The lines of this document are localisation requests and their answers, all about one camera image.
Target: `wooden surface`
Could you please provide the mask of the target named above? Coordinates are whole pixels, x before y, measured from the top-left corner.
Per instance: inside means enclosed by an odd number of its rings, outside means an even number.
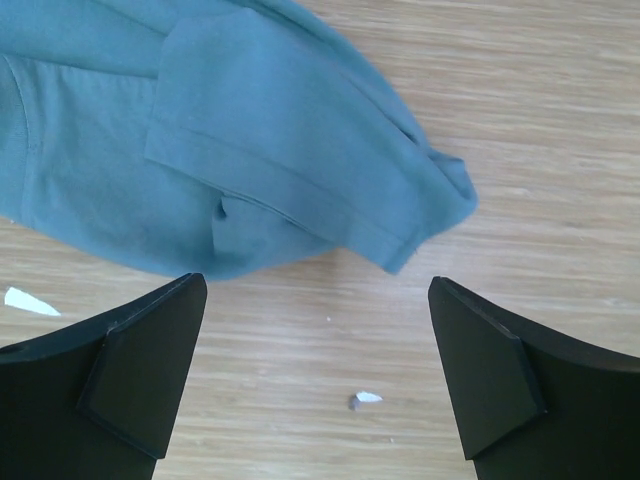
[[[211,285],[165,479],[471,480],[429,321],[433,275],[640,355],[640,4],[306,0],[388,75],[481,206],[397,277],[336,252]],[[165,279],[0,220],[0,343]],[[385,401],[354,413],[348,397]]]

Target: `white scrap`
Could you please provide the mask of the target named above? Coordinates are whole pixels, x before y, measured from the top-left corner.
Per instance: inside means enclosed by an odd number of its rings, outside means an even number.
[[[28,312],[48,315],[50,317],[59,317],[60,312],[48,303],[38,300],[33,295],[18,290],[17,288],[9,288],[4,296],[4,304],[8,307],[26,310]]]
[[[358,392],[356,393],[356,398],[361,403],[378,403],[382,401],[382,397],[380,395],[369,392]]]

